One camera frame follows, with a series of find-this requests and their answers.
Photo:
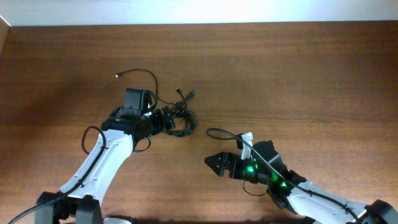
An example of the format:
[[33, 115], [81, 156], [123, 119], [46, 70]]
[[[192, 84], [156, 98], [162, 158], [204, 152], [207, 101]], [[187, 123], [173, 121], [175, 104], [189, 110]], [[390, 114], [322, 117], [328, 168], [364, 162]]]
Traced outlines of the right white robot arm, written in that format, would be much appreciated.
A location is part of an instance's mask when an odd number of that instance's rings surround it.
[[397, 223], [397, 210], [382, 200], [370, 205], [352, 202], [319, 189], [306, 178], [288, 170], [272, 141], [253, 145], [251, 157], [220, 152], [205, 158], [218, 176], [267, 186], [266, 194], [281, 209], [308, 217], [314, 223]]

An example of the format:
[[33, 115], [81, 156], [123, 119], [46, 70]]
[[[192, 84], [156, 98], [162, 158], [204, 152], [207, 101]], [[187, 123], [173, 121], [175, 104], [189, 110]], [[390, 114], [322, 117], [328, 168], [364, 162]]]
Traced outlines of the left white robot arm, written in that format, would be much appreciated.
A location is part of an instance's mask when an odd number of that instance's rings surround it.
[[122, 215], [103, 217], [101, 204], [137, 143], [174, 128], [170, 108], [156, 106], [154, 92], [128, 88], [124, 104], [98, 127], [97, 142], [74, 176], [57, 193], [44, 192], [38, 198], [35, 223], [59, 223], [69, 217], [75, 223], [135, 223], [136, 219]]

